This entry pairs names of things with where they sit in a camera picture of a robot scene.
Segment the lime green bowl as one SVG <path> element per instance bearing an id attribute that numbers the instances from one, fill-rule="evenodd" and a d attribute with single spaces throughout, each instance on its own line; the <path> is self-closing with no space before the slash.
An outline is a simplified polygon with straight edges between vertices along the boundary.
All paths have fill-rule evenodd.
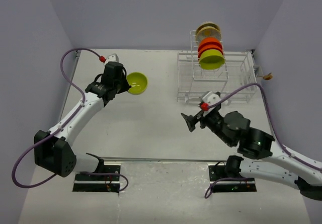
<path id="1" fill-rule="evenodd" d="M 126 79 L 130 85 L 128 93 L 132 95 L 140 95 L 147 89 L 148 78 L 143 73 L 132 72 L 126 77 Z"/>
<path id="2" fill-rule="evenodd" d="M 208 49 L 199 57 L 199 65 L 205 70 L 214 70 L 225 64 L 223 54 L 217 49 Z"/>

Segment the orange bowl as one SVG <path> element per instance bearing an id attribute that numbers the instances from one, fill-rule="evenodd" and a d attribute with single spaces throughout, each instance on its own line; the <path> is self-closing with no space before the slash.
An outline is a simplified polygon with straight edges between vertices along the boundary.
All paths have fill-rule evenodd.
<path id="1" fill-rule="evenodd" d="M 198 56 L 201 56 L 202 53 L 211 49 L 218 50 L 220 53 L 223 53 L 222 46 L 220 44 L 215 42 L 208 42 L 199 46 Z"/>
<path id="2" fill-rule="evenodd" d="M 202 47 L 204 45 L 208 45 L 208 44 L 214 44 L 217 45 L 218 47 L 222 48 L 222 43 L 221 41 L 219 41 L 217 38 L 215 37 L 206 37 L 204 38 L 200 43 L 199 43 L 199 47 Z"/>

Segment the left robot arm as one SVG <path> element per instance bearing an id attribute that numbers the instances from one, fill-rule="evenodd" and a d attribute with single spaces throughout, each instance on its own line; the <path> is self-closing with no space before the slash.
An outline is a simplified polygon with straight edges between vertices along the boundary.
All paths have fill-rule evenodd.
<path id="1" fill-rule="evenodd" d="M 47 132 L 34 136 L 35 164 L 61 177 L 71 172 L 87 173 L 93 180 L 104 176 L 103 160 L 93 154 L 77 154 L 72 145 L 88 124 L 117 94 L 130 89 L 123 64 L 110 61 L 104 72 L 95 77 L 74 108 Z"/>

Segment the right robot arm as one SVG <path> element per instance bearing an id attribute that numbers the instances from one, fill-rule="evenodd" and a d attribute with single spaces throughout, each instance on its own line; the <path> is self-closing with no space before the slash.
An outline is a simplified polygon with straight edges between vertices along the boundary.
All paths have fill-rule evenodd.
<path id="1" fill-rule="evenodd" d="M 190 132 L 199 123 L 208 128 L 238 156 L 229 156 L 220 181 L 246 182 L 264 179 L 296 189 L 306 198 L 321 200 L 321 163 L 300 160 L 299 155 L 283 149 L 274 137 L 250 126 L 250 120 L 233 111 L 221 116 L 217 108 L 196 115 L 181 115 Z"/>

